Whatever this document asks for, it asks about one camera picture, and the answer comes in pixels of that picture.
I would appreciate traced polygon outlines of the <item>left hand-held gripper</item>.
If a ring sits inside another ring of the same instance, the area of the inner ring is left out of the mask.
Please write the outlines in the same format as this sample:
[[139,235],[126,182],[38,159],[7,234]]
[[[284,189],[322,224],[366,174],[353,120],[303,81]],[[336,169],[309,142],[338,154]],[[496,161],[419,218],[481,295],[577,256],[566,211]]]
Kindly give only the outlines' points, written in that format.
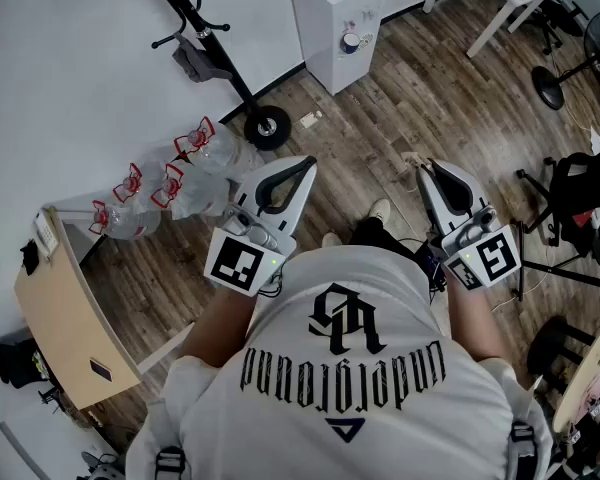
[[[246,296],[271,284],[296,249],[292,234],[315,177],[310,155],[279,158],[249,172],[236,193],[238,205],[227,207],[213,231],[205,277]],[[274,204],[274,190],[289,180],[287,195]]]

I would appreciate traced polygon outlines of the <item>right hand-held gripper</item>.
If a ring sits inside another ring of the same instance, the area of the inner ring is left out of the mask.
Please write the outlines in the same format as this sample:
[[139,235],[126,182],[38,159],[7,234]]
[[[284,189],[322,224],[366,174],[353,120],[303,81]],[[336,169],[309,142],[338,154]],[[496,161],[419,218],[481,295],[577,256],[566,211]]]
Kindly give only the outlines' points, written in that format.
[[430,170],[419,167],[417,183],[432,226],[445,236],[443,264],[466,289],[491,287],[521,267],[511,226],[500,222],[475,177],[432,160]]

